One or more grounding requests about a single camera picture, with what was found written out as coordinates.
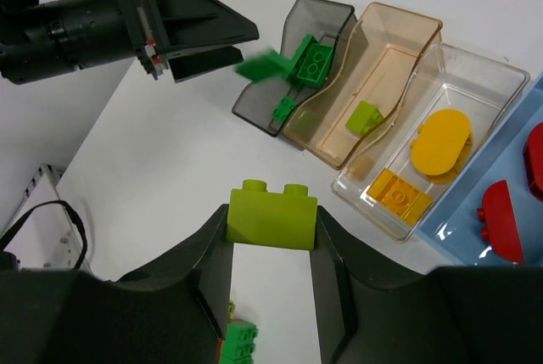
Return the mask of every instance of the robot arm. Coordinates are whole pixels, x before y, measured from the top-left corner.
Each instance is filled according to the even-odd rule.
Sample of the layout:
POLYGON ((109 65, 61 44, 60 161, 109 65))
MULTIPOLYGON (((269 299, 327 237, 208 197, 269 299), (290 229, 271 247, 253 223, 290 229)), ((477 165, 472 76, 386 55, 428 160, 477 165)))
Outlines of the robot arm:
MULTIPOLYGON (((216 364, 232 277, 228 210, 220 206, 191 237, 116 283, 82 271, 2 272, 0 258, 0 362, 216 364)), ((540 267, 451 266, 423 276, 321 206, 309 259, 321 364, 541 356, 540 267)))
POLYGON ((217 0, 0 0, 0 72, 15 84, 136 56, 176 81, 239 63, 259 37, 217 0))

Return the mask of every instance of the red lego brick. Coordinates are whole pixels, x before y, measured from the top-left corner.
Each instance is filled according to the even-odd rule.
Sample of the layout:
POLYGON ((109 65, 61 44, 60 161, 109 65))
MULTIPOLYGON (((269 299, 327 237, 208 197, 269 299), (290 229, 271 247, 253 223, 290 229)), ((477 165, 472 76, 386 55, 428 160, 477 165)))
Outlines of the red lego brick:
POLYGON ((490 242, 494 252, 505 260, 523 264, 523 248, 518 237, 509 187, 505 180, 494 183, 486 189, 483 195, 483 208, 477 210, 477 215, 486 223, 481 229, 481 236, 483 240, 490 242))
POLYGON ((529 133, 523 156, 529 191, 543 201, 543 123, 529 133))

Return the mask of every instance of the yellow oval plate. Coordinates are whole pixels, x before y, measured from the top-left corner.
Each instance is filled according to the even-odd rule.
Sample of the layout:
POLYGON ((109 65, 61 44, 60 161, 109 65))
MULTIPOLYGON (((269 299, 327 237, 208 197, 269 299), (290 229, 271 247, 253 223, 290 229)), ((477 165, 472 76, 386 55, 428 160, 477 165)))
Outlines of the yellow oval plate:
POLYGON ((442 109, 431 114, 418 128, 411 143, 411 162, 427 176, 450 171, 471 137, 469 118, 457 109, 442 109))

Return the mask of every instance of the clear plastic bin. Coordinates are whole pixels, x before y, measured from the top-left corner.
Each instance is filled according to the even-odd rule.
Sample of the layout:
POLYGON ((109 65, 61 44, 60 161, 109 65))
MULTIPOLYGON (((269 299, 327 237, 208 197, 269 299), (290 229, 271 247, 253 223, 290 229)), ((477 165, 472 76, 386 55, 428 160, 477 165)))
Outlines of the clear plastic bin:
POLYGON ((417 235, 457 264, 511 266, 481 236, 484 192, 506 180, 526 265, 543 265, 543 203, 529 191, 523 148, 543 122, 543 75, 496 128, 417 228, 417 235))
POLYGON ((440 20, 371 3, 350 34, 341 70, 328 87, 290 116, 284 135, 334 169, 340 169, 366 136, 346 127, 363 100, 387 123, 426 48, 440 41, 440 20))
MULTIPOLYGON (((283 27, 281 54, 291 59, 305 35, 311 33, 319 43, 334 46, 334 59, 328 77, 332 80, 339 72, 355 23, 355 8, 351 5, 325 0, 296 0, 283 27)), ((316 91, 310 87, 294 90, 279 77, 252 82, 241 92, 232 112, 275 137, 283 123, 275 120, 272 113, 281 100, 290 97, 299 104, 316 91)))
MULTIPOLYGON (((440 109, 460 110, 471 122, 469 158, 520 97, 528 80, 528 73, 510 65, 444 43, 432 46, 413 71, 391 122, 372 132, 368 144, 360 147, 333 183, 333 191, 392 237, 408 239, 424 213, 407 223, 370 197, 368 189, 388 169, 435 202, 450 183, 431 183, 413 167, 411 142, 418 127, 440 109)), ((430 207, 426 204, 425 212, 430 207)))

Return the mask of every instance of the green lego brick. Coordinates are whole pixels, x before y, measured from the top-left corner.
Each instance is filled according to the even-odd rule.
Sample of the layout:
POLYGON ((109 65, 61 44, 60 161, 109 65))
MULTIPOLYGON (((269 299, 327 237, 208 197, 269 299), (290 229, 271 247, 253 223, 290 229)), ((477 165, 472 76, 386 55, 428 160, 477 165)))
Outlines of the green lego brick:
POLYGON ((304 85, 321 88, 328 77, 333 58, 333 46, 311 45, 296 78, 304 85))
POLYGON ((290 65, 290 60, 275 50, 268 50, 236 66, 236 72, 253 82, 258 82, 284 74, 290 65))
POLYGON ((293 109, 296 108, 296 105, 298 105, 298 103, 291 97, 283 97, 278 106, 273 110, 271 116, 273 116, 274 120, 283 123, 293 109))
POLYGON ((383 119, 383 115, 375 105, 360 101, 345 126, 354 133, 364 136, 383 119))
POLYGON ((307 192, 306 186, 287 184, 283 193, 268 193, 265 182, 244 181, 230 196, 227 241, 312 250, 317 200, 307 192))
POLYGON ((254 364, 253 357, 244 357, 239 360, 230 360, 228 357, 221 356, 219 364, 254 364))
POLYGON ((305 37, 302 39, 302 42, 296 49, 294 56, 290 60, 288 67, 283 72, 283 79, 288 84, 290 84, 293 89, 297 91, 299 91, 304 86, 304 83, 298 79, 299 69, 304 63, 305 56, 307 56, 307 54, 309 53, 311 46, 315 43, 316 38, 311 33, 305 35, 305 37))
POLYGON ((253 323, 238 321, 228 323, 227 338, 222 344, 221 356, 230 360, 250 357, 255 351, 258 329, 253 323))

